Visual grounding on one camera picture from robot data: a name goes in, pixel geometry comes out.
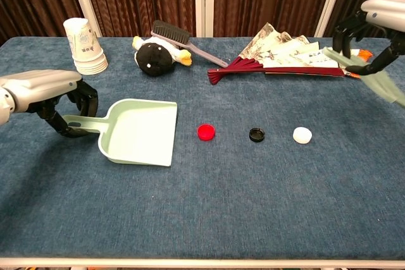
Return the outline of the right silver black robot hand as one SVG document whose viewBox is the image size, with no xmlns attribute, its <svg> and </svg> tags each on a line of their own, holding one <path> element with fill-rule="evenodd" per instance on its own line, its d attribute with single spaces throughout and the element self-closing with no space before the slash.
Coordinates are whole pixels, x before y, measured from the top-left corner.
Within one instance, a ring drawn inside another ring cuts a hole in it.
<svg viewBox="0 0 405 270">
<path fill-rule="evenodd" d="M 350 17 L 338 23 L 333 35 L 333 50 L 351 57 L 352 38 L 360 41 L 366 27 L 373 25 L 383 30 L 390 46 L 365 66 L 350 65 L 346 70 L 360 76 L 371 75 L 385 69 L 404 54 L 404 0 L 367 0 Z"/>
</svg>

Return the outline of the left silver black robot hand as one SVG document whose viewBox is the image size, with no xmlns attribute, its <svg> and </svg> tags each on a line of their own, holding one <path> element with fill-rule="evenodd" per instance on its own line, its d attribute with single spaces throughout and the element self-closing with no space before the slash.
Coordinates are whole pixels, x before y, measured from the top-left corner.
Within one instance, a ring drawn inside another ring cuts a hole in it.
<svg viewBox="0 0 405 270">
<path fill-rule="evenodd" d="M 88 135 L 74 129 L 55 110 L 66 95 L 76 104 L 81 116 L 95 117 L 97 90 L 87 84 L 80 73 L 68 70 L 30 70 L 1 77 L 1 124 L 13 113 L 36 113 L 60 135 L 79 138 Z"/>
</svg>

